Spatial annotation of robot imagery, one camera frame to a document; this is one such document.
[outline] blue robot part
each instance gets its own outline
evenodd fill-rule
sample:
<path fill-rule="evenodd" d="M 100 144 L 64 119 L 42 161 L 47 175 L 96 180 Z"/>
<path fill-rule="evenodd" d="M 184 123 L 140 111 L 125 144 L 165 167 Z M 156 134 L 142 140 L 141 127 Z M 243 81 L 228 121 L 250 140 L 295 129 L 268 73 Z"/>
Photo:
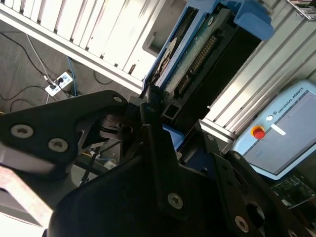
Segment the blue robot part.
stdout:
<path fill-rule="evenodd" d="M 163 125 L 163 129 L 170 133 L 173 147 L 175 150 L 177 150 L 178 147 L 184 141 L 184 135 L 181 132 L 178 132 L 178 131 L 174 130 L 173 128 L 168 127 L 166 125 Z"/>
<path fill-rule="evenodd" d="M 156 82 L 156 86 L 158 87 L 163 87 L 165 85 L 180 58 L 186 51 L 187 47 L 189 46 L 201 24 L 203 23 L 206 14 L 212 13 L 218 3 L 225 5 L 236 14 L 234 22 L 237 25 L 252 33 L 259 39 L 268 40 L 273 35 L 273 27 L 270 24 L 271 18 L 267 15 L 265 8 L 261 6 L 256 0 L 190 0 L 187 2 L 169 38 L 160 51 L 154 65 L 150 69 L 147 78 L 144 80 L 143 86 L 147 85 L 149 75 L 153 73 L 156 64 L 160 63 L 165 51 L 164 49 L 168 48 L 168 45 L 173 35 L 177 31 L 187 9 L 189 7 L 193 7 L 195 9 L 198 9 L 198 13 L 195 16 L 190 27 L 188 28 L 185 36 L 179 44 L 176 52 L 172 56 L 166 69 L 164 70 L 162 76 Z"/>

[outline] black metal bracket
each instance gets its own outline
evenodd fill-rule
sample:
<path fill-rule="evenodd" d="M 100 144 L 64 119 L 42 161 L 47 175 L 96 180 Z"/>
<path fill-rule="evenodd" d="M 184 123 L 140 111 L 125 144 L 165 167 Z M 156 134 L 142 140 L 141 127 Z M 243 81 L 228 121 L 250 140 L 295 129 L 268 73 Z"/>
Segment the black metal bracket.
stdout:
<path fill-rule="evenodd" d="M 12 151 L 22 151 L 23 163 L 29 165 L 23 167 L 15 157 L 1 164 L 50 178 L 63 177 L 78 154 L 107 140 L 99 136 L 99 121 L 106 115 L 123 115 L 127 105 L 124 97 L 107 90 L 5 114 L 0 117 L 0 142 Z M 36 169 L 29 169 L 31 162 Z"/>
<path fill-rule="evenodd" d="M 210 154 L 209 158 L 214 162 L 215 179 L 227 228 L 240 237 L 260 236 L 258 229 L 249 219 L 231 164 L 220 156 L 214 137 L 204 132 L 202 137 L 205 151 Z"/>
<path fill-rule="evenodd" d="M 224 158 L 240 174 L 249 185 L 243 193 L 246 200 L 254 199 L 261 206 L 265 215 L 264 231 L 268 237 L 291 236 L 307 237 L 308 231 L 300 224 L 290 210 L 273 193 L 258 173 L 250 166 L 243 156 L 235 151 L 229 151 Z"/>
<path fill-rule="evenodd" d="M 140 112 L 146 152 L 144 157 L 151 165 L 158 207 L 162 213 L 185 221 L 189 216 L 189 202 L 171 136 L 163 130 L 159 116 L 150 104 L 141 104 Z"/>

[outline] power strip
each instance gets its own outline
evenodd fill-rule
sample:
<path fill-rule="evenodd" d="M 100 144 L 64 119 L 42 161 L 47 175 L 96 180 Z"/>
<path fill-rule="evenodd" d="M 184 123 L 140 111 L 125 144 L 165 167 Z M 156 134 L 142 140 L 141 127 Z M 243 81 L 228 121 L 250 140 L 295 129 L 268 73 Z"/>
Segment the power strip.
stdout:
<path fill-rule="evenodd" d="M 45 88 L 45 90 L 50 96 L 55 96 L 59 91 L 61 91 L 60 88 L 64 89 L 72 82 L 73 78 L 67 72 L 64 72 L 55 81 L 53 81 L 54 85 L 49 85 Z"/>

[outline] screw head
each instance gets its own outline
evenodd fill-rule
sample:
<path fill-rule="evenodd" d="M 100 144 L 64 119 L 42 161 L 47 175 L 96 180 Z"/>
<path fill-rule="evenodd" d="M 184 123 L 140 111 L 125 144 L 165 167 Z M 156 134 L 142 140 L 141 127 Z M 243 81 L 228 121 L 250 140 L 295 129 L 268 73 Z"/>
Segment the screw head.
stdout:
<path fill-rule="evenodd" d="M 295 234 L 295 232 L 292 231 L 292 230 L 288 230 L 288 235 L 289 235 L 290 237 L 297 237 L 297 235 Z"/>
<path fill-rule="evenodd" d="M 238 155 L 237 153 L 234 153 L 234 157 L 235 157 L 236 159 L 238 159 L 238 160 L 241 159 L 240 155 Z"/>
<path fill-rule="evenodd" d="M 207 25 L 208 26 L 212 25 L 213 21 L 214 21 L 214 16 L 212 16 L 211 19 L 209 19 Z"/>
<path fill-rule="evenodd" d="M 209 140 L 211 140 L 211 141 L 214 141 L 214 137 L 213 137 L 212 135 L 210 135 L 210 134 L 207 135 L 207 138 L 208 138 Z"/>
<path fill-rule="evenodd" d="M 249 232 L 249 226 L 247 222 L 241 216 L 235 217 L 235 223 L 242 232 L 244 233 Z"/>
<path fill-rule="evenodd" d="M 170 203 L 172 207 L 178 210 L 180 210 L 183 207 L 182 198 L 175 193 L 168 194 L 168 202 Z"/>
<path fill-rule="evenodd" d="M 113 96 L 113 99 L 115 99 L 118 102 L 122 102 L 123 100 L 121 98 L 119 98 L 118 96 Z"/>
<path fill-rule="evenodd" d="M 68 143 L 61 138 L 53 138 L 48 142 L 48 147 L 55 152 L 65 152 L 68 149 Z"/>
<path fill-rule="evenodd" d="M 29 138 L 34 134 L 34 130 L 25 124 L 18 124 L 11 128 L 11 134 L 18 138 Z"/>

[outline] screen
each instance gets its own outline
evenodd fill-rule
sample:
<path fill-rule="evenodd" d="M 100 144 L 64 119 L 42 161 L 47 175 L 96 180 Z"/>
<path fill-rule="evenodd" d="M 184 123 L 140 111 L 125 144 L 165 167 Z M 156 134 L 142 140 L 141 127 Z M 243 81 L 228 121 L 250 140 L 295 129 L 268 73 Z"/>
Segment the screen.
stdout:
<path fill-rule="evenodd" d="M 252 165 L 278 175 L 316 143 L 316 95 L 306 91 L 246 153 Z"/>

